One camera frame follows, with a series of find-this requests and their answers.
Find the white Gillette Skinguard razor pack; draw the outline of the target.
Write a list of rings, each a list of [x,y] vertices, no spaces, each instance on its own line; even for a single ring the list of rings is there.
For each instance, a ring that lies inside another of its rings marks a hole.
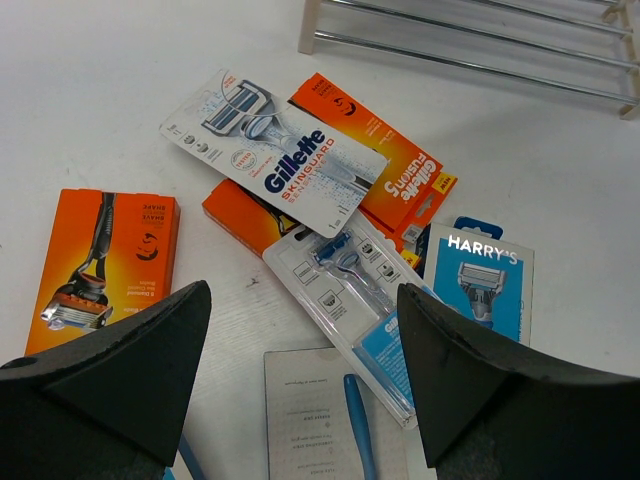
[[[388,165],[373,149],[225,69],[160,132],[325,238],[344,227]]]

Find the grey Harry's box blue razor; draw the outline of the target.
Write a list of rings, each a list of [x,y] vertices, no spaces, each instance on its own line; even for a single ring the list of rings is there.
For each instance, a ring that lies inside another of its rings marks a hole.
[[[407,479],[404,435],[335,348],[264,354],[271,479]]]

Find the orange Gillette Fusion5 box middle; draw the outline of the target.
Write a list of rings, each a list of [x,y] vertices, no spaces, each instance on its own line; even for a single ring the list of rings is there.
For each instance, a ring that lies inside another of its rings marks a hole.
[[[258,257],[300,225],[230,179],[215,187],[202,207],[209,218]]]

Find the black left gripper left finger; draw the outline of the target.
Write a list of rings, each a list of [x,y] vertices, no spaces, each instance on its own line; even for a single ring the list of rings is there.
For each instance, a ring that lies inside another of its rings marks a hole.
[[[2,478],[163,478],[179,449],[210,313],[210,288],[199,280],[2,365]]]

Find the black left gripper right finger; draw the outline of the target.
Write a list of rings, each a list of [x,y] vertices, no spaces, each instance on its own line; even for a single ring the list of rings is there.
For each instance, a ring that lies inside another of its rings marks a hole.
[[[441,479],[635,479],[639,381],[480,326],[415,285],[398,320],[426,463]]]

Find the cream metal-rod shelf rack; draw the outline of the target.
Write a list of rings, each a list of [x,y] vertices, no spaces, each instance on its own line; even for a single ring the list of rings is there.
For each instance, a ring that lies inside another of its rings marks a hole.
[[[297,48],[336,44],[639,116],[636,1],[306,1]]]

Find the clear Gillette blister pack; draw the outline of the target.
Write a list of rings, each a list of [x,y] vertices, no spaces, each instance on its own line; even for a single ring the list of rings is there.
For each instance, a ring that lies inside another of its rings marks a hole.
[[[400,286],[431,288],[360,212],[327,239],[294,229],[263,259],[403,428],[417,425],[401,344]]]

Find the orange Gillette Fusion5 box left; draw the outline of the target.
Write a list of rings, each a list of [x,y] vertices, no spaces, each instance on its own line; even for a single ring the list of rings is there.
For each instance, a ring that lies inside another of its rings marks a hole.
[[[102,329],[166,298],[179,224],[173,197],[62,190],[26,354]]]

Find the orange Gillette Fusion5 box right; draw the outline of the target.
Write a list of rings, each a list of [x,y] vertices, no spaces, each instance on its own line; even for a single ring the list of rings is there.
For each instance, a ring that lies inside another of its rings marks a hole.
[[[306,80],[290,101],[388,161],[360,210],[394,242],[397,251],[415,246],[458,178],[319,73]]]

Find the blue Harry's razor box right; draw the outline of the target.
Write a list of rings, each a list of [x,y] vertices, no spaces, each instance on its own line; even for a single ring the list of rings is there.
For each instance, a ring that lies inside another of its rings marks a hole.
[[[502,240],[501,227],[470,217],[427,227],[423,279],[469,320],[530,344],[534,251]]]

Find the blue Harry's razor box left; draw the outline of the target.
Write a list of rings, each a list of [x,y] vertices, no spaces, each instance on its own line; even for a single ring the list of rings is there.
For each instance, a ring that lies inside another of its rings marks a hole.
[[[174,464],[166,467],[163,480],[206,480],[196,456],[193,453],[186,436],[181,435]]]

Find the orange gillette fusion5 box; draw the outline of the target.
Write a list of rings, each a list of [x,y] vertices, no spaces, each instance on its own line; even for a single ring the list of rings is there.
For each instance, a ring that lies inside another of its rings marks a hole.
[[[202,207],[209,218],[258,257],[300,225],[230,179],[215,187]]]
[[[62,190],[26,354],[102,329],[166,298],[179,224],[173,197]]]
[[[319,73],[306,80],[290,101],[388,161],[360,210],[394,242],[397,251],[415,246],[458,178]]]

